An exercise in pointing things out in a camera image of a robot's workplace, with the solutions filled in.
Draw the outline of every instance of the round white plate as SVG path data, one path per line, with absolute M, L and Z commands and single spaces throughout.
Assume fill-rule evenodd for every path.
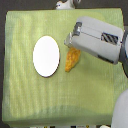
M 50 36 L 41 37 L 33 51 L 33 63 L 36 71 L 43 77 L 55 73 L 60 60 L 59 47 Z

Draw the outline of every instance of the green tablecloth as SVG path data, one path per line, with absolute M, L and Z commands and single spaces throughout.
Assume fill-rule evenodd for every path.
M 123 29 L 120 9 L 9 11 L 5 26 L 3 121 L 10 126 L 111 124 L 119 94 L 128 87 L 121 64 L 116 66 L 82 52 L 65 72 L 67 34 L 80 16 L 90 16 Z M 52 36 L 61 53 L 50 78 L 33 65 L 37 40 Z

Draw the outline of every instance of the green cloth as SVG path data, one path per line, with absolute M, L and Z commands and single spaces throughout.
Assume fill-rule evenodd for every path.
M 120 9 L 9 11 L 5 26 L 5 73 L 2 118 L 10 126 L 111 124 L 117 97 L 128 87 L 116 66 L 86 52 L 65 72 L 69 32 L 80 16 L 90 16 L 123 29 Z M 42 36 L 59 46 L 60 64 L 53 76 L 41 77 L 33 49 Z

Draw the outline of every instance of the gray floor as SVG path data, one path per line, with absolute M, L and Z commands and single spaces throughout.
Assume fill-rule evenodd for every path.
M 2 120 L 2 96 L 4 77 L 4 42 L 5 19 L 9 10 L 45 10 L 52 9 L 58 0 L 0 0 L 0 128 L 8 128 Z M 128 26 L 127 0 L 82 0 L 81 9 L 89 8 L 121 8 L 124 25 Z

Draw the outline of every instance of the orange object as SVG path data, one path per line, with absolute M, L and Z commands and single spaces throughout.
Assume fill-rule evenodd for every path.
M 81 51 L 76 48 L 70 48 L 67 53 L 65 71 L 69 72 L 79 61 Z

